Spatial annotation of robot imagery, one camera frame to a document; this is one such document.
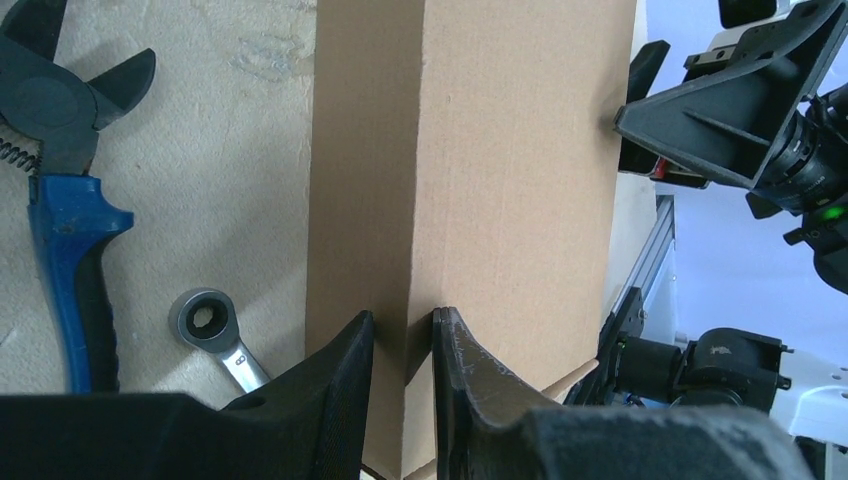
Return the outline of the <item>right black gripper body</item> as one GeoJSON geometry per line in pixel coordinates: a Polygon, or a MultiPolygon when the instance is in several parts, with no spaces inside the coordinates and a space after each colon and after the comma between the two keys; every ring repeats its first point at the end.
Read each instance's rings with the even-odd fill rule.
{"type": "MultiPolygon", "coordinates": [[[[802,2],[720,2],[722,26],[741,30],[726,53],[728,60],[748,29],[784,19],[799,3],[802,2]]],[[[826,107],[835,104],[836,99],[836,94],[822,97],[817,90],[811,99],[799,103],[778,139],[776,155],[765,165],[755,187],[745,188],[755,217],[769,217],[779,210],[799,215],[818,210],[842,196],[847,183],[847,136],[826,117],[826,107]]]]}

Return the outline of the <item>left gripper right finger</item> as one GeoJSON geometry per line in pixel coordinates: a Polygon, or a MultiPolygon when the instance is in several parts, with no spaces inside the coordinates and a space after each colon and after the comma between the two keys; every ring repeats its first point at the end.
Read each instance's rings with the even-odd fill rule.
{"type": "Polygon", "coordinates": [[[746,407],[565,406],[432,313],[441,479],[807,479],[797,446],[746,407]]]}

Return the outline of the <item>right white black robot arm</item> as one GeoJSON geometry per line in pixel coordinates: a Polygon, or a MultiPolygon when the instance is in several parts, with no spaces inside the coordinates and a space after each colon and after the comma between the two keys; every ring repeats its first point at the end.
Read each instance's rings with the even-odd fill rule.
{"type": "MultiPolygon", "coordinates": [[[[661,183],[741,188],[758,219],[800,218],[816,273],[847,288],[847,91],[818,89],[847,36],[843,1],[723,1],[724,34],[651,94],[669,46],[646,44],[614,120],[619,168],[661,183]]],[[[685,348],[610,332],[606,387],[672,406],[754,408],[795,437],[845,446],[847,372],[780,340],[716,328],[685,348]]]]}

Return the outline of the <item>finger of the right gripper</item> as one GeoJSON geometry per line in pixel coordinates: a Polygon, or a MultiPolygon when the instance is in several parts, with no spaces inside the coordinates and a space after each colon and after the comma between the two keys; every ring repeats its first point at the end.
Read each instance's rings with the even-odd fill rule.
{"type": "Polygon", "coordinates": [[[722,70],[650,96],[667,110],[657,150],[712,181],[754,188],[846,35],[844,1],[802,2],[784,19],[748,29],[722,70]]]}
{"type": "Polygon", "coordinates": [[[658,108],[648,93],[669,50],[667,41],[652,41],[644,44],[630,62],[626,103],[618,118],[624,133],[618,171],[658,183],[705,189],[709,185],[707,178],[672,162],[657,150],[655,136],[660,126],[668,124],[663,119],[667,110],[658,108]]]}

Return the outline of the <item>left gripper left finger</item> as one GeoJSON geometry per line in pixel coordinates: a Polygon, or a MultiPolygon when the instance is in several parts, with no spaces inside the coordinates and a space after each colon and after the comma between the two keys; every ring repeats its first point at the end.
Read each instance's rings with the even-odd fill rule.
{"type": "Polygon", "coordinates": [[[216,410],[186,394],[1,400],[5,479],[356,479],[374,318],[216,410]]]}

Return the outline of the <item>brown cardboard express box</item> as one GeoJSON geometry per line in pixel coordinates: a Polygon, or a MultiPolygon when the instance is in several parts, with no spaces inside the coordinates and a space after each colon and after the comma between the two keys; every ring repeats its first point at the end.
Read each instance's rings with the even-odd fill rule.
{"type": "Polygon", "coordinates": [[[373,313],[378,476],[434,472],[435,308],[539,390],[595,354],[636,10],[318,3],[306,347],[373,313]]]}

